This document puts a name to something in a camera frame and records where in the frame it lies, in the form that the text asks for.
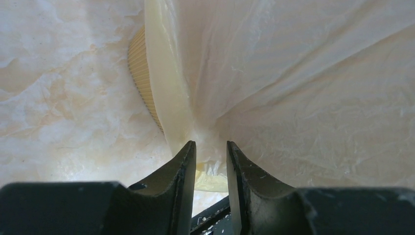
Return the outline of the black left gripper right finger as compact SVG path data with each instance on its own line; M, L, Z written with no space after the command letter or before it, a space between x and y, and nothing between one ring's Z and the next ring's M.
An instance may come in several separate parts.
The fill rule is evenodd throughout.
M295 188L227 142L236 235L412 235L415 192L399 187Z

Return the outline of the translucent yellowish trash bag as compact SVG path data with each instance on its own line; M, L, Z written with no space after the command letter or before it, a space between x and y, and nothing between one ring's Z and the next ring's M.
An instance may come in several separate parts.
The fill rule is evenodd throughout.
M226 142L294 187L415 186L412 0L147 0L151 90L195 188Z

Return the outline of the orange plastic trash bin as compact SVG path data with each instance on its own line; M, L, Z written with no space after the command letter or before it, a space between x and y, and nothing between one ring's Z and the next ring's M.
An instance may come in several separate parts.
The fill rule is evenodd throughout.
M150 74L146 55L145 26L142 26L132 38L128 47L127 59L128 68L138 92L156 125L163 132L150 85Z

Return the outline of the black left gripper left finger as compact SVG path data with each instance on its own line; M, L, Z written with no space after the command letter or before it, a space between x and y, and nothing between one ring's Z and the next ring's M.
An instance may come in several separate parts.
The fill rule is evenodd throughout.
M129 187L117 181L10 183L0 190L3 235L188 235L196 143Z

